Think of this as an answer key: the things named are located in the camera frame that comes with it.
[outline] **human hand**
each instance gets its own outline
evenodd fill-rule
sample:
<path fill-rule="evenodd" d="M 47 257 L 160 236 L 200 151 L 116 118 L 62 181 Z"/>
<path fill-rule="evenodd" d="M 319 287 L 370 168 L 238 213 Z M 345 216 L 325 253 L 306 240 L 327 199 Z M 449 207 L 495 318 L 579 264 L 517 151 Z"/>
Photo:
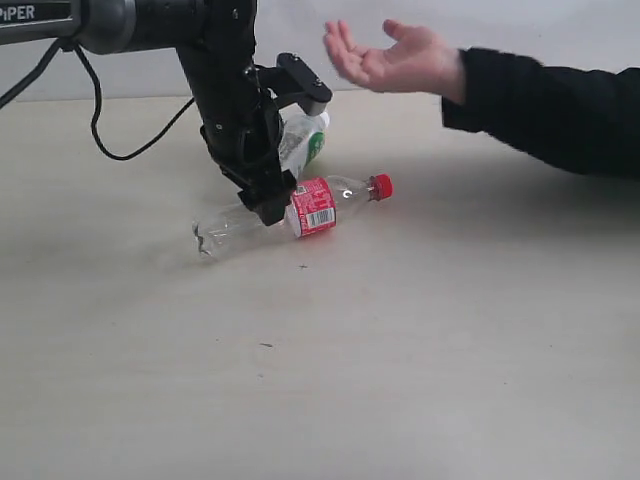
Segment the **human hand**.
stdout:
<path fill-rule="evenodd" d="M 465 72 L 457 49 L 427 27 L 386 20 L 383 30 L 396 41 L 384 50 L 355 43 L 343 21 L 326 24 L 324 44 L 342 78 L 374 92 L 427 92 L 464 103 Z"/>

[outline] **red bottle label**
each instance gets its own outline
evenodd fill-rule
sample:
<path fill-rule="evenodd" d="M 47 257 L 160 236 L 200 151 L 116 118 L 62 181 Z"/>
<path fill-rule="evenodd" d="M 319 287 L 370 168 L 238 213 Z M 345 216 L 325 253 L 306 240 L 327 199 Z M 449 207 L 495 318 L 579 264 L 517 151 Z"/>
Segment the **red bottle label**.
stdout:
<path fill-rule="evenodd" d="M 288 218 L 298 237 L 336 226 L 336 203 L 324 178 L 314 178 L 298 184 L 291 196 Z"/>

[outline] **open palm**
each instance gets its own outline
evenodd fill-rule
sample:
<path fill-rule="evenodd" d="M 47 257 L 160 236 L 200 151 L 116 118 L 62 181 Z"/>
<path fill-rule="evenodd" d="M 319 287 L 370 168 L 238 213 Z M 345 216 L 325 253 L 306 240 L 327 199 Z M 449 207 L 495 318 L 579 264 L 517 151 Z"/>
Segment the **open palm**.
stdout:
<path fill-rule="evenodd" d="M 426 27 L 387 20 L 383 29 L 396 43 L 377 49 L 358 45 L 345 22 L 327 23 L 324 43 L 338 74 L 375 92 L 439 93 L 443 70 L 456 53 Z"/>

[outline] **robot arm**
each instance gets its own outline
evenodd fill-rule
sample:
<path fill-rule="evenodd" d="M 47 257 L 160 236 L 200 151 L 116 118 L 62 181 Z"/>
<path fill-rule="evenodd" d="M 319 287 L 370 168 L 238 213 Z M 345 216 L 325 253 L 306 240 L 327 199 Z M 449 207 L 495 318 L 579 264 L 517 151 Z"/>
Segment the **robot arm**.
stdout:
<path fill-rule="evenodd" d="M 319 115 L 332 92 L 296 55 L 254 63 L 256 10 L 257 0 L 0 0 L 0 45 L 63 38 L 98 55 L 175 49 L 211 157 L 271 225 L 296 186 L 280 166 L 279 110 L 295 103 Z"/>

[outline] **white wall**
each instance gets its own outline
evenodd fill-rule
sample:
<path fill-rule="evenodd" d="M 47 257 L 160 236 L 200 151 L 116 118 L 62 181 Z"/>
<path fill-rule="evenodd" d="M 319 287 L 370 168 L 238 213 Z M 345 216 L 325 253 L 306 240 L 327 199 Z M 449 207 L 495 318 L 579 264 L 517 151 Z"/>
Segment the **white wall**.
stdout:
<path fill-rule="evenodd" d="M 295 51 L 332 87 L 346 88 L 326 60 L 321 42 L 323 22 L 344 18 L 362 42 L 386 45 L 388 40 L 380 31 L 386 17 L 428 24 L 459 46 L 497 47 L 582 68 L 617 70 L 634 62 L 640 65 L 639 0 L 262 0 L 257 60 L 271 65 L 278 52 Z M 6 90 L 32 68 L 46 45 L 0 48 L 0 88 Z M 172 51 L 93 61 L 106 96 L 188 94 Z M 91 95 L 86 74 L 75 57 L 67 54 L 58 57 L 20 98 Z"/>

